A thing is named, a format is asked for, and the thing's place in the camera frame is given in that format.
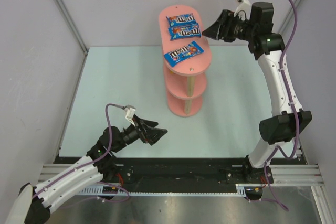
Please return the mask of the blue white candy bar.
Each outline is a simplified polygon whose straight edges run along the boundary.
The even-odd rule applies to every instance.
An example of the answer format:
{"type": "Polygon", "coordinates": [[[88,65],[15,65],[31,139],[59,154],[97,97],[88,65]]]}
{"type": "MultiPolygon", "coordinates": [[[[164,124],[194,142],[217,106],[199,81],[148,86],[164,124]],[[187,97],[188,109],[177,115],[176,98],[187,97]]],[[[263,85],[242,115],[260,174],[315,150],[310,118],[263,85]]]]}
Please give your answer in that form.
{"type": "Polygon", "coordinates": [[[201,29],[198,23],[169,27],[171,41],[184,38],[201,38],[201,29]]]}

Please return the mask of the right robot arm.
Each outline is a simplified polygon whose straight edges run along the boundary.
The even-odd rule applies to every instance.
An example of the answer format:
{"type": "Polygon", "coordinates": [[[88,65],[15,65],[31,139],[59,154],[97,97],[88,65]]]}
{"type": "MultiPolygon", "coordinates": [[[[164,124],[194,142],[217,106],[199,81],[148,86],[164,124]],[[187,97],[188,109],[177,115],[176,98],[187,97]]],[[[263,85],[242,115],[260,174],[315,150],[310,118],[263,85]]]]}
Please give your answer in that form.
{"type": "Polygon", "coordinates": [[[277,152],[285,159],[294,158],[299,135],[312,120],[311,112],[305,111],[296,97],[287,69],[285,43],[282,35],[272,30],[273,15],[274,7],[268,2],[253,3],[249,19],[242,19],[238,11],[224,9],[202,32],[203,36],[213,40],[248,42],[249,51],[266,79],[272,116],[259,123],[261,138],[243,162],[242,177],[248,183],[258,183],[268,176],[268,165],[277,152]],[[288,142],[293,142],[290,155],[282,149],[288,142]]]}

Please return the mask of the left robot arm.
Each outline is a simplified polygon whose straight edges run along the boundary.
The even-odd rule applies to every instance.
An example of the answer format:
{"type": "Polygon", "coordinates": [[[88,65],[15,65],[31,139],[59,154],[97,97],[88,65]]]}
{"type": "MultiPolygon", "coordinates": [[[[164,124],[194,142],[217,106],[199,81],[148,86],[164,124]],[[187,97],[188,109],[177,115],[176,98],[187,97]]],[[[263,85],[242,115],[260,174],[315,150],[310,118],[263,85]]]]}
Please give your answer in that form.
{"type": "Polygon", "coordinates": [[[112,179],[118,173],[115,153],[137,140],[154,145],[168,131],[154,121],[133,116],[123,130],[109,125],[86,155],[58,175],[33,187],[24,223],[46,223],[63,203],[86,187],[112,179]]]}

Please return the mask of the blue M&M bag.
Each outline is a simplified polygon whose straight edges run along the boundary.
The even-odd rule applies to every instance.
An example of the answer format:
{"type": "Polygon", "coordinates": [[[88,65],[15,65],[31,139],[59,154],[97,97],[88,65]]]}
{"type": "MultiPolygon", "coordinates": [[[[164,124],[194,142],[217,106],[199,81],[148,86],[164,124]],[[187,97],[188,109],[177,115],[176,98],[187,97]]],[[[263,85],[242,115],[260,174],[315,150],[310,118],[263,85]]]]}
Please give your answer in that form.
{"type": "Polygon", "coordinates": [[[192,13],[190,14],[182,14],[177,16],[166,16],[167,21],[169,22],[170,27],[175,26],[184,26],[184,25],[190,25],[197,23],[194,15],[192,13]]]}
{"type": "Polygon", "coordinates": [[[175,67],[177,64],[200,55],[204,52],[204,49],[195,41],[164,54],[164,59],[171,67],[175,67]]]}

